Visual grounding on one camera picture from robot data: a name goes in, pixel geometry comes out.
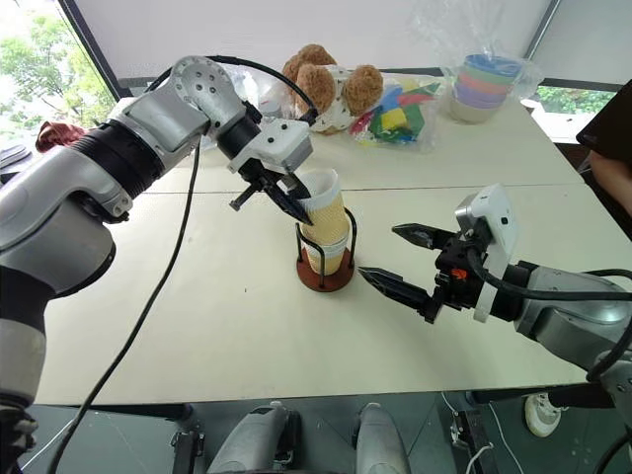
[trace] white cable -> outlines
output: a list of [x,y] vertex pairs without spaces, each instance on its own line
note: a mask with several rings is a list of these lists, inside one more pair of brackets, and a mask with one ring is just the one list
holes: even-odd
[[470,474],[472,467],[474,466],[474,463],[476,462],[476,459],[481,457],[481,454],[483,454],[488,449],[493,449],[493,448],[494,448],[494,445],[491,443],[489,443],[487,446],[481,447],[478,450],[478,452],[470,458],[470,462],[467,463],[467,469],[465,469],[465,474]]
[[31,464],[38,457],[40,457],[40,454],[42,454],[44,451],[46,451],[50,447],[50,445],[53,444],[61,436],[61,434],[66,430],[66,428],[68,428],[70,426],[71,423],[72,423],[72,419],[68,423],[66,423],[64,425],[64,427],[61,430],[59,430],[57,432],[57,434],[55,436],[53,436],[52,439],[49,442],[47,442],[42,449],[40,449],[38,452],[36,452],[35,455],[31,459],[29,459],[25,463],[24,466],[22,466],[22,470],[24,471],[27,467],[29,467],[29,464]]
[[456,416],[458,412],[454,410],[454,407],[452,405],[450,405],[450,402],[447,401],[447,398],[445,398],[445,394],[443,392],[441,392],[441,397],[443,397],[443,401],[445,402],[445,405],[447,405],[447,408],[451,410],[452,415]]
[[524,474],[524,471],[522,470],[522,466],[520,466],[520,463],[517,461],[517,458],[515,457],[514,452],[512,451],[510,446],[507,444],[507,440],[505,439],[505,434],[503,433],[503,429],[501,428],[501,421],[498,419],[498,415],[496,415],[496,410],[494,410],[494,407],[492,406],[491,402],[490,402],[490,410],[492,411],[492,415],[494,415],[494,420],[496,420],[498,433],[501,434],[501,440],[503,441],[503,444],[507,448],[507,451],[510,454],[510,456],[513,458],[513,462],[515,462],[515,466],[517,467],[517,470],[520,471],[520,474]]

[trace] black cable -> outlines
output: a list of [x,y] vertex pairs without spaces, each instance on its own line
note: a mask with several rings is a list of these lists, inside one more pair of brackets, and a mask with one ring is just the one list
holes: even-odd
[[499,291],[510,293],[524,299],[544,301],[632,301],[632,293],[624,291],[542,291],[516,286],[500,278],[496,278],[483,268],[481,257],[474,248],[467,250],[467,262],[482,281]]
[[630,344],[632,344],[632,318],[628,322],[625,331],[616,342],[612,349],[605,357],[596,363],[589,373],[586,374],[586,380],[588,382],[597,382],[599,377],[606,372],[609,368],[611,368],[620,358],[623,357],[625,352],[629,349]]
[[[258,69],[262,72],[265,72],[266,74],[269,74],[275,77],[276,79],[278,79],[279,81],[287,85],[287,87],[289,87],[292,91],[294,91],[305,102],[305,104],[307,104],[308,112],[301,119],[305,119],[306,121],[310,121],[309,119],[312,119],[312,121],[310,122],[311,124],[313,120],[316,119],[316,117],[318,117],[318,109],[314,105],[314,102],[307,96],[307,94],[305,94],[300,87],[294,84],[293,81],[289,80],[287,77],[283,76],[280,72],[275,71],[271,67],[265,66],[255,61],[242,59],[240,57],[234,57],[234,56],[207,56],[206,58],[210,59],[211,61],[219,62],[222,64],[232,64],[235,66],[252,67],[253,69]],[[171,68],[167,69],[165,72],[160,74],[160,76],[158,76],[156,80],[154,80],[154,82],[152,82],[147,87],[147,89],[145,89],[145,92],[150,92],[156,89],[160,84],[162,84],[169,77],[170,74],[171,74]]]
[[603,454],[601,459],[598,461],[596,466],[594,467],[593,474],[603,474],[605,472],[605,468],[608,467],[608,464],[614,457],[614,455],[621,449],[625,444],[632,439],[632,434],[624,434],[622,437],[617,439]]
[[[491,286],[497,288],[499,291],[511,293],[516,296],[525,299],[538,299],[548,301],[632,301],[632,293],[626,292],[604,292],[604,291],[540,291],[534,289],[527,289],[521,286],[503,281],[490,274],[483,268],[483,263],[479,256],[479,253],[474,248],[467,250],[467,262],[482,281],[487,282]],[[623,277],[627,271],[619,270],[596,270],[590,272],[591,275],[613,275],[618,273],[618,276]],[[632,344],[632,318],[627,327],[623,331],[623,334],[612,347],[610,352],[598,363],[596,363],[586,374],[588,382],[596,382],[599,377],[611,368],[628,350]]]
[[189,182],[189,191],[187,193],[187,202],[185,204],[185,210],[182,216],[182,223],[180,224],[180,232],[178,234],[178,240],[176,241],[176,246],[174,247],[173,254],[171,255],[171,260],[169,260],[169,264],[167,265],[167,268],[165,269],[165,273],[163,273],[162,277],[160,278],[160,281],[158,282],[153,292],[151,293],[151,296],[145,303],[145,307],[140,313],[140,316],[138,317],[136,324],[131,330],[131,333],[127,337],[127,340],[125,341],[125,344],[123,345],[122,349],[118,352],[117,357],[110,364],[110,366],[108,367],[108,370],[106,370],[106,372],[101,376],[97,384],[94,386],[94,388],[92,389],[92,391],[90,392],[86,400],[83,402],[83,404],[77,411],[77,414],[75,415],[75,418],[73,419],[72,424],[68,427],[68,430],[66,431],[65,435],[61,439],[61,443],[57,447],[57,450],[55,451],[55,454],[52,460],[50,461],[50,464],[48,465],[48,474],[54,474],[57,472],[59,461],[61,460],[61,456],[63,455],[63,452],[66,449],[66,446],[72,439],[72,436],[74,435],[75,431],[79,427],[79,424],[81,423],[86,413],[88,412],[90,405],[92,405],[92,402],[94,402],[95,398],[97,398],[97,395],[99,394],[101,389],[104,387],[104,385],[106,384],[110,376],[114,373],[116,368],[119,366],[120,362],[123,360],[123,358],[127,354],[127,351],[129,351],[129,348],[131,348],[131,345],[136,339],[136,336],[140,332],[140,328],[145,322],[145,319],[147,319],[147,315],[149,314],[149,311],[151,310],[151,307],[153,306],[154,301],[160,294],[162,287],[165,285],[165,283],[167,282],[167,279],[169,278],[169,274],[171,273],[171,270],[176,264],[176,260],[178,259],[178,254],[180,253],[180,248],[182,247],[182,242],[185,237],[185,231],[187,230],[187,222],[189,221],[189,214],[191,212],[191,202],[193,200],[194,187],[196,185],[196,177],[198,175],[198,164],[199,164],[199,145],[196,148],[196,153],[194,157],[194,167],[191,172],[191,180]]
[[624,277],[632,279],[632,272],[623,269],[593,270],[591,272],[584,273],[588,275],[594,275],[596,277]]

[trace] plastic bowl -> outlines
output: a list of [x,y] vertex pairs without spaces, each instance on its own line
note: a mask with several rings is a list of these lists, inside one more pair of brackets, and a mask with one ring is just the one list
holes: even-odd
[[491,82],[485,82],[478,79],[474,79],[472,76],[461,72],[456,78],[457,82],[466,85],[471,89],[475,89],[487,94],[508,94],[512,89],[511,84],[492,84]]
[[462,104],[480,109],[490,109],[490,107],[481,107],[480,104],[499,106],[505,101],[507,94],[488,94],[472,89],[461,82],[456,82],[454,84],[454,97]]
[[495,114],[497,110],[498,107],[494,109],[478,109],[461,104],[454,97],[450,99],[450,111],[452,112],[452,116],[456,119],[468,121],[470,123],[480,123],[485,121]]
[[452,98],[457,100],[464,106],[473,107],[475,109],[497,109],[504,103],[504,102],[500,102],[500,103],[494,104],[490,102],[475,101],[473,99],[470,99],[468,102],[463,102],[460,97],[454,94],[453,90],[452,90]]
[[511,78],[515,78],[522,70],[522,65],[513,59],[502,56],[488,56],[487,54],[465,56],[465,65],[479,71]]
[[515,82],[515,77],[499,76],[491,72],[481,71],[480,69],[468,66],[467,64],[463,64],[459,72],[465,73],[478,81],[489,82],[490,84],[496,84],[499,86],[512,86]]

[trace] teddy bear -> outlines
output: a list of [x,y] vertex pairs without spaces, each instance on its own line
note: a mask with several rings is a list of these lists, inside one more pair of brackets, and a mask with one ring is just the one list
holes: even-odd
[[[283,75],[292,80],[314,102],[319,116],[312,130],[325,134],[349,127],[380,99],[383,80],[373,66],[354,71],[336,64],[319,44],[308,44],[283,67]],[[292,99],[302,113],[307,106],[296,94]]]

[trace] person's hand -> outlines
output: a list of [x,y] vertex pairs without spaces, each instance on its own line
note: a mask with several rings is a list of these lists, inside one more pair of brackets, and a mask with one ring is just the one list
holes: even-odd
[[599,185],[632,216],[632,170],[623,162],[591,151],[592,173]]

